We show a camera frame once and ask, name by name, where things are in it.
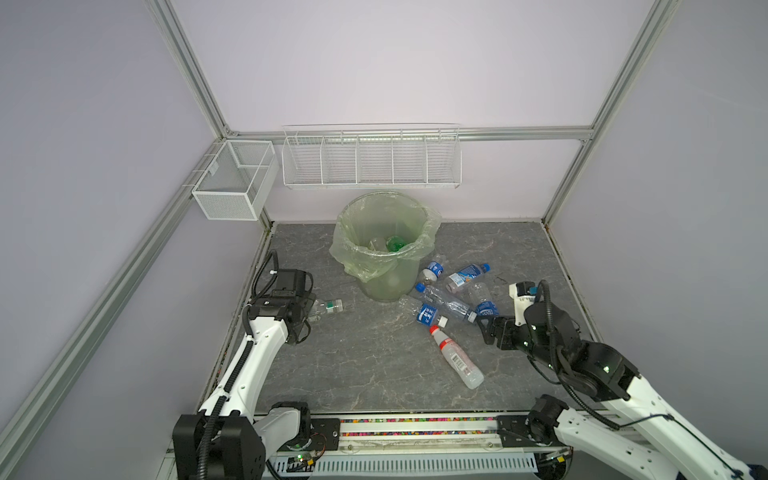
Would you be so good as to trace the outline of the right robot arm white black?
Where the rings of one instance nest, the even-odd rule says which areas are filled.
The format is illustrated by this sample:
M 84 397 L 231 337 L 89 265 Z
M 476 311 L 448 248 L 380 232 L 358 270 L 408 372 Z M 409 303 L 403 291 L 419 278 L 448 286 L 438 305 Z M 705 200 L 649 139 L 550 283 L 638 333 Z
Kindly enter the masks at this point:
M 549 369 L 576 404 L 539 397 L 526 419 L 536 443 L 573 447 L 635 479 L 766 478 L 765 466 L 727 453 L 686 420 L 618 350 L 582 338 L 548 298 L 477 322 L 486 344 Z

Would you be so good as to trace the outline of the green soda bottle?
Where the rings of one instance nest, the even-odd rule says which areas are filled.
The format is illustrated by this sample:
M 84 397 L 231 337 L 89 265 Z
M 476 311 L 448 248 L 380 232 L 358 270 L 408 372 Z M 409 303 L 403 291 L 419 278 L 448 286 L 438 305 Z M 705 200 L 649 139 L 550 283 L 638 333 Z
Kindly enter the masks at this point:
M 393 235 L 389 237 L 385 242 L 385 246 L 388 252 L 399 252 L 407 245 L 408 245 L 408 242 L 404 238 L 398 235 Z

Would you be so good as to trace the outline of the clear square bottle green label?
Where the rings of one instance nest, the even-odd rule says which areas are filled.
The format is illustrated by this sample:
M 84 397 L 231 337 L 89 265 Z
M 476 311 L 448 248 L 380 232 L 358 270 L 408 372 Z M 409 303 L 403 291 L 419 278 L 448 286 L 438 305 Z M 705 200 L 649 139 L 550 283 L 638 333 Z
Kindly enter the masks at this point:
M 311 317 L 321 317 L 336 313 L 341 313 L 344 311 L 344 305 L 343 301 L 341 299 L 334 299 L 334 300 L 320 300 L 317 299 L 310 311 Z

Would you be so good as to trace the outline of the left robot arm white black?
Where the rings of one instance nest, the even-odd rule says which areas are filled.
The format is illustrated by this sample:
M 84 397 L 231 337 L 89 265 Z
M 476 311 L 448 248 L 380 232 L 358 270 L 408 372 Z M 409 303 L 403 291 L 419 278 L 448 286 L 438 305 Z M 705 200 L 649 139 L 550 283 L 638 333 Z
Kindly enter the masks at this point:
M 311 444 L 307 403 L 278 402 L 262 418 L 256 406 L 278 351 L 303 342 L 301 332 L 311 329 L 312 289 L 310 273 L 274 270 L 265 289 L 245 304 L 234 359 L 198 412 L 180 416 L 173 428 L 179 479 L 260 479 L 280 448 Z

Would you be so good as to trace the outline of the clear bottle red cap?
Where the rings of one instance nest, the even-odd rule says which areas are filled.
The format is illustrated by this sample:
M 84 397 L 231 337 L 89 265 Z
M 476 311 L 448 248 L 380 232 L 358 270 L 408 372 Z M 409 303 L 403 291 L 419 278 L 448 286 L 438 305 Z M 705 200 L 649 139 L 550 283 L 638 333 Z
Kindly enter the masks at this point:
M 484 375 L 466 352 L 437 325 L 430 328 L 430 334 L 446 362 L 466 387 L 471 390 L 477 389 L 483 383 Z

